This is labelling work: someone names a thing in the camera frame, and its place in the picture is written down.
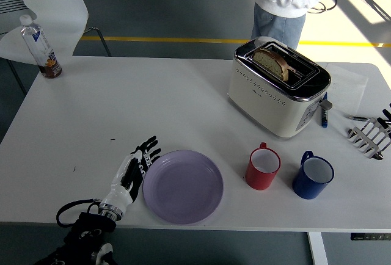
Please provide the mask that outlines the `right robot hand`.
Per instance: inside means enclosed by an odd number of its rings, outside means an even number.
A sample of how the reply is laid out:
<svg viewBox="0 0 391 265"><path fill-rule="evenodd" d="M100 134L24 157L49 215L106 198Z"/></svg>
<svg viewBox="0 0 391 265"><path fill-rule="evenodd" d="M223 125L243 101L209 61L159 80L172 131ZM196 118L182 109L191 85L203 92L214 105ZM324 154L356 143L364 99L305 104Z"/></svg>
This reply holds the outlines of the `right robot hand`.
<svg viewBox="0 0 391 265"><path fill-rule="evenodd" d="M390 134L390 111L388 109L383 109L382 113L385 115L386 119L378 117L376 120L384 128L386 133Z"/></svg>

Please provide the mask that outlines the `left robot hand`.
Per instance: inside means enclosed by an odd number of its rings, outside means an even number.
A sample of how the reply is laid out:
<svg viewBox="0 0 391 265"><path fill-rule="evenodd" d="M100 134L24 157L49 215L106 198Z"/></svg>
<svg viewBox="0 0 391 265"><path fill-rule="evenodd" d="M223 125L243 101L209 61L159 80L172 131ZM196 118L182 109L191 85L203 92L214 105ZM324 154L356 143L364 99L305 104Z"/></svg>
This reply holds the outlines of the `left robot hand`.
<svg viewBox="0 0 391 265"><path fill-rule="evenodd" d="M156 136L137 146L125 157L111 183L111 190L99 205L99 214L120 220L128 205L137 199L139 188L149 167L159 158Z"/></svg>

